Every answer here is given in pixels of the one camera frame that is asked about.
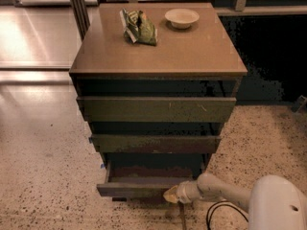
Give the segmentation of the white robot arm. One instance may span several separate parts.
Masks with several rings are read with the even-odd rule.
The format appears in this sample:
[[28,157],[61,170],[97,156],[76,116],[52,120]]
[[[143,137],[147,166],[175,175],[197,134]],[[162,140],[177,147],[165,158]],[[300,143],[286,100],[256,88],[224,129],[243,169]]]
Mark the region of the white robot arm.
[[210,196],[220,196],[248,213],[248,230],[307,230],[307,196],[277,175],[262,176],[248,190],[205,172],[163,194],[168,202],[183,204]]

